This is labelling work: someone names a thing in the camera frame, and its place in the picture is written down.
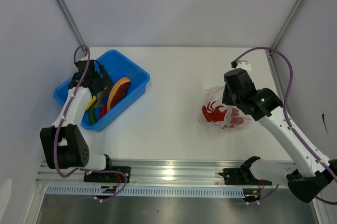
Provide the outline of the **red toy chili pepper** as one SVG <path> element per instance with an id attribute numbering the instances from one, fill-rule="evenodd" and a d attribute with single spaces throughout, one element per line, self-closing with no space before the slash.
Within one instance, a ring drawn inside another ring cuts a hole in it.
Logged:
<path id="1" fill-rule="evenodd" d="M 99 116 L 99 120 L 101 120 L 107 113 L 107 106 L 105 104 L 103 104 L 102 109 L 101 109 L 101 113 Z"/>

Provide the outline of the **toy steak slice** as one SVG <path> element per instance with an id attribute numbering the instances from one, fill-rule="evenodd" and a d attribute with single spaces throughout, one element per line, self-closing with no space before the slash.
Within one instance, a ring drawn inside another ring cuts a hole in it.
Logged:
<path id="1" fill-rule="evenodd" d="M 127 77 L 122 77 L 114 84 L 108 96 L 107 111 L 114 108 L 126 96 L 130 85 L 131 80 Z"/>

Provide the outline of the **red toy lobster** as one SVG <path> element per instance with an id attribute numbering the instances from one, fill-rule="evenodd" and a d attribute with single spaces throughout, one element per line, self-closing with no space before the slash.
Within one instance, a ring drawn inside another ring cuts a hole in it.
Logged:
<path id="1" fill-rule="evenodd" d="M 219 105 L 216 101 L 203 105 L 198 114 L 198 122 L 200 124 L 209 124 L 221 129 L 239 128 L 248 121 L 250 119 L 242 115 L 237 108 Z"/>

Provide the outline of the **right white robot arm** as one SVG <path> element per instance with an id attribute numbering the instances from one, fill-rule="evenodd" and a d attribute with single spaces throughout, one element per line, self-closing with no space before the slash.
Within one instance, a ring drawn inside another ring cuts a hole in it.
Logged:
<path id="1" fill-rule="evenodd" d="M 293 164 L 251 157 L 241 166 L 241 179 L 252 184 L 267 180 L 288 186 L 300 201 L 309 203 L 336 178 L 336 160 L 321 153 L 300 130 L 288 125 L 288 114 L 269 88 L 256 89 L 248 72 L 233 69 L 224 74 L 222 102 L 235 106 L 269 131 L 291 157 Z"/>

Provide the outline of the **grey toy fish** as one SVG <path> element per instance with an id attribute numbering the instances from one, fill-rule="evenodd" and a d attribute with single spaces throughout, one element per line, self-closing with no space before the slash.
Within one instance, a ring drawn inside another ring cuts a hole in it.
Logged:
<path id="1" fill-rule="evenodd" d="M 106 104 L 106 102 L 104 101 L 105 98 L 108 98 L 109 94 L 110 94 L 111 89 L 106 87 L 103 91 L 99 92 L 97 94 L 97 100 L 96 100 L 96 104 L 95 104 L 95 108 L 97 107 L 103 107 L 104 104 Z"/>

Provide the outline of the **clear pink-dotted zip bag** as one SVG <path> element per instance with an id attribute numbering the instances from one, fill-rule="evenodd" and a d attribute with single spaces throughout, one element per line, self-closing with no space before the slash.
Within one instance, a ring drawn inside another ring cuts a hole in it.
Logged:
<path id="1" fill-rule="evenodd" d="M 219 127 L 222 130 L 241 130 L 251 122 L 238 108 L 222 103 L 225 86 L 216 86 L 205 90 L 204 103 L 199 110 L 197 120 L 202 125 Z"/>

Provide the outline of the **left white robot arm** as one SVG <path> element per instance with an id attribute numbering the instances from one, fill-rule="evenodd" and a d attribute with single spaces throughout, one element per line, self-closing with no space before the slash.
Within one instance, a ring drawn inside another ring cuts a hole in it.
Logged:
<path id="1" fill-rule="evenodd" d="M 80 125 L 92 97 L 112 83 L 104 67 L 98 72 L 95 60 L 75 63 L 75 73 L 68 86 L 67 99 L 58 118 L 50 127 L 42 128 L 40 139 L 47 165 L 51 169 L 85 168 L 96 170 L 103 182 L 114 177 L 114 168 L 108 165 L 108 156 L 89 150 Z"/>

